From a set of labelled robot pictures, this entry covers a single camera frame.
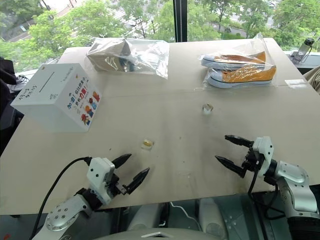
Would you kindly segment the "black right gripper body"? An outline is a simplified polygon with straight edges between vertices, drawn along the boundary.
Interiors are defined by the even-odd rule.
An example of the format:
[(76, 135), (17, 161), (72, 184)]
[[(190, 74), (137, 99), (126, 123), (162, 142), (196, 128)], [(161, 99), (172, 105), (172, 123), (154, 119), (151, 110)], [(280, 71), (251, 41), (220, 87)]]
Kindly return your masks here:
[(248, 149), (247, 154), (245, 155), (244, 162), (242, 163), (243, 172), (247, 171), (256, 172), (261, 169), (263, 163), (263, 156), (260, 152), (253, 147)]

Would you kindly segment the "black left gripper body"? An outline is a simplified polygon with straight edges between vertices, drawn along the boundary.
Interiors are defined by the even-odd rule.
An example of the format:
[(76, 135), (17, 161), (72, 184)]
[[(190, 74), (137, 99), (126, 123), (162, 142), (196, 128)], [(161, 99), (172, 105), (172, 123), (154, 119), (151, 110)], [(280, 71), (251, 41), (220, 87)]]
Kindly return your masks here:
[(107, 193), (111, 198), (116, 197), (117, 195), (126, 195), (127, 189), (120, 184), (120, 178), (113, 173), (110, 177), (110, 180), (107, 181)]

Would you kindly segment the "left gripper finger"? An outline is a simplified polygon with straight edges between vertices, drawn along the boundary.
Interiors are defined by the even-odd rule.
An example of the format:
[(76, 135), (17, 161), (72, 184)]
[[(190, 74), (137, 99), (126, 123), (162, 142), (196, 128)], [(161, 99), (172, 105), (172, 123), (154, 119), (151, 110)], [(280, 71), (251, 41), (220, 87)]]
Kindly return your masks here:
[(123, 185), (125, 188), (126, 194), (130, 195), (134, 190), (136, 190), (144, 181), (146, 176), (148, 175), (150, 168), (147, 167), (146, 169), (139, 172), (132, 180), (129, 185)]
[(117, 158), (115, 158), (113, 161), (112, 161), (112, 164), (114, 165), (114, 168), (115, 169), (118, 169), (120, 166), (122, 166), (130, 157), (132, 156), (131, 153), (126, 153), (126, 154), (123, 154)]

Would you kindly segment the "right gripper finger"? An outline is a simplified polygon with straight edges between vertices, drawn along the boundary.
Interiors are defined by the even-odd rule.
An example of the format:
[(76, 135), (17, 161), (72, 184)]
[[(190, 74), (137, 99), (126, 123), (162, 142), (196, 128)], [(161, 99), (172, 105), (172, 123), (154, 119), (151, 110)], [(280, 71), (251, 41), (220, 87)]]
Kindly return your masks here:
[(241, 178), (245, 177), (246, 174), (246, 170), (236, 164), (234, 164), (233, 161), (222, 157), (222, 156), (218, 156), (215, 155), (215, 158), (227, 169), (231, 170), (232, 172), (236, 173), (237, 175), (239, 175)]
[(225, 135), (224, 139), (235, 144), (235, 145), (244, 146), (247, 148), (251, 148), (254, 144), (254, 142), (251, 140), (248, 140), (248, 139), (240, 137), (240, 136), (232, 135), (232, 134)]

